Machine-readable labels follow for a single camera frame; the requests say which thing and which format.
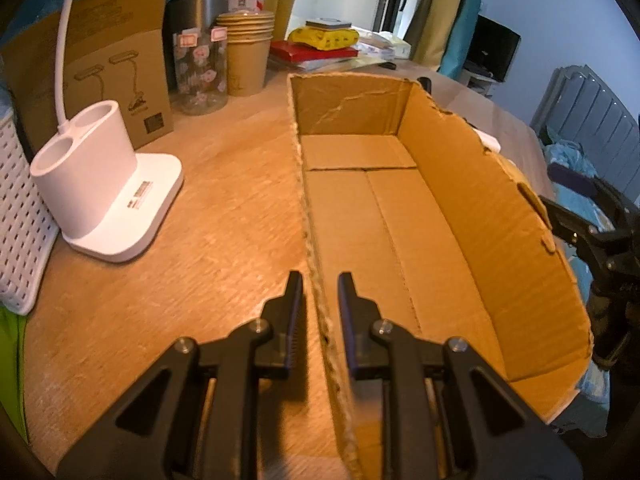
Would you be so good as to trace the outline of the brown cardboard box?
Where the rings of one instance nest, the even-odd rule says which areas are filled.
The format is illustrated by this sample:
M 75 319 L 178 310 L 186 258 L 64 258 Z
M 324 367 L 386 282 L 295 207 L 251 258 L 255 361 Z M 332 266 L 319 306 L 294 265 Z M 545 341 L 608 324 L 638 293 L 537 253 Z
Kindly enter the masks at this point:
M 338 452 L 382 466 L 382 387 L 346 363 L 338 278 L 418 337 L 465 338 L 545 422 L 578 393 L 591 330 L 546 208 L 524 174 L 420 84 L 288 80 L 305 237 Z

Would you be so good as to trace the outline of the black monitor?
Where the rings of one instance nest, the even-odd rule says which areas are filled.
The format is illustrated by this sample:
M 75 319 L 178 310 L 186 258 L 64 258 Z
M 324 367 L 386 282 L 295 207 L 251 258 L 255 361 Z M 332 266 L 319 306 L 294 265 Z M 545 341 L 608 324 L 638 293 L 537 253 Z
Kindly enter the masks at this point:
M 521 36 L 512 29 L 480 15 L 463 67 L 474 74 L 503 82 L 520 42 Z

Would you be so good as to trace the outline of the white perforated plastic basket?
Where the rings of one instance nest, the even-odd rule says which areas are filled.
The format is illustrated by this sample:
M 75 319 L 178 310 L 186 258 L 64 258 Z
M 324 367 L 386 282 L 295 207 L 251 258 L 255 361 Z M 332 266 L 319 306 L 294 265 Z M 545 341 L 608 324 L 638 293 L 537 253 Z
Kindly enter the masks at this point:
M 1 119 L 0 150 L 1 304 L 25 316 L 37 301 L 58 226 L 32 180 L 10 110 Z

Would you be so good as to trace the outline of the white desk lamp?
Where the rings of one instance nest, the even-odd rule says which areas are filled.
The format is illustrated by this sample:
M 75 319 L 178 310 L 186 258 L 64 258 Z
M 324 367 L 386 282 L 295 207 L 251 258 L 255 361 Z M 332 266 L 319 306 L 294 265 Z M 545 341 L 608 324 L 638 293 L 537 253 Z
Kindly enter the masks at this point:
M 66 116 L 64 60 L 72 5 L 73 0 L 63 0 L 56 34 L 58 131 L 35 154 L 29 172 L 71 248 L 123 263 L 151 245 L 183 184 L 183 168 L 171 154 L 137 154 L 114 100 Z

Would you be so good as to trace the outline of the yellow wipes pack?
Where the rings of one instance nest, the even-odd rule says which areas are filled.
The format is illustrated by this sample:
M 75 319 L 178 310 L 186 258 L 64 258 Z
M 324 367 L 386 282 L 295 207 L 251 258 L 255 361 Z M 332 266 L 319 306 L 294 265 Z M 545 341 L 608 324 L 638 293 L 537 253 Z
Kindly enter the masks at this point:
M 320 51 L 334 51 L 354 46 L 359 40 L 359 34 L 352 28 L 323 29 L 304 26 L 293 29 L 288 34 L 288 41 L 292 44 L 303 44 Z

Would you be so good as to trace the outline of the small grey white box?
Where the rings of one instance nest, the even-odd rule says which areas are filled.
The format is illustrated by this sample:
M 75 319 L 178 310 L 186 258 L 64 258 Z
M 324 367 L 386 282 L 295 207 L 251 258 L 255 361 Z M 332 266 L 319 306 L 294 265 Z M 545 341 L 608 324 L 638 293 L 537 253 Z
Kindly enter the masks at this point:
M 352 27 L 351 22 L 337 20 L 336 18 L 310 18 L 305 22 L 305 25 L 323 30 L 349 29 Z

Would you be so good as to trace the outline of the clear patterned glass jar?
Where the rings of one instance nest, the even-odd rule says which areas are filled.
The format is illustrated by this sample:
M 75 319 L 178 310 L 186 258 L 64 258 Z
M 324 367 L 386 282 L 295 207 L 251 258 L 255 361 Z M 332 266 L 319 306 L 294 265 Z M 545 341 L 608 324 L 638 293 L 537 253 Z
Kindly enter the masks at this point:
M 184 114 L 206 115 L 228 101 L 227 29 L 193 27 L 172 36 L 178 104 Z

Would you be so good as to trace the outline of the red book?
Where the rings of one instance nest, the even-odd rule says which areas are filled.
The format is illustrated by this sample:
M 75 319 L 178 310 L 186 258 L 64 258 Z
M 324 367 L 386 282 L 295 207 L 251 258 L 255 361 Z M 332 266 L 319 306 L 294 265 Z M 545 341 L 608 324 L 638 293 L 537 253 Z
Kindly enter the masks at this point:
M 358 50 L 352 47 L 322 51 L 306 44 L 292 44 L 286 40 L 273 41 L 270 44 L 270 54 L 280 61 L 289 63 L 303 63 L 320 60 L 339 60 L 340 58 L 356 58 Z

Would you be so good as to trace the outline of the stack of brown paper cups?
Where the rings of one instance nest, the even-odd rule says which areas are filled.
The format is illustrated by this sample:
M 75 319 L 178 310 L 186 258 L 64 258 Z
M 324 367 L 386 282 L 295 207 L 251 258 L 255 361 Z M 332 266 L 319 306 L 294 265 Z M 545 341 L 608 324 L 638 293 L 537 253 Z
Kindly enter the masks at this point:
M 230 96 L 254 96 L 265 85 L 274 14 L 235 11 L 220 14 L 216 24 L 227 29 L 227 79 Z

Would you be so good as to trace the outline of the brown lamp packaging box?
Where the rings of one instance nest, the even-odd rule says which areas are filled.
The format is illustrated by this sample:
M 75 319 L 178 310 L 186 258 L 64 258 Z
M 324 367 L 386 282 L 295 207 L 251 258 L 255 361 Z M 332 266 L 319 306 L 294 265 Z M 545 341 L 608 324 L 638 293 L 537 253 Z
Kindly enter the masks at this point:
M 67 29 L 67 117 L 104 100 L 118 102 L 134 148 L 171 132 L 162 26 L 166 0 L 75 0 Z M 33 151 L 58 130 L 54 57 L 58 13 L 1 49 L 6 79 Z

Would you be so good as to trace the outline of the grey wall radiator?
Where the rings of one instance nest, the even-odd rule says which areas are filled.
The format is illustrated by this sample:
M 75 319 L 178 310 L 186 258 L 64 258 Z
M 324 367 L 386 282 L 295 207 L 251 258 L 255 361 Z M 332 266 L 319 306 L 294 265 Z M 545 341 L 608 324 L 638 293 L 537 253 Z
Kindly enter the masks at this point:
M 578 144 L 598 175 L 639 201 L 639 119 L 587 65 L 560 67 L 532 121 L 541 139 Z

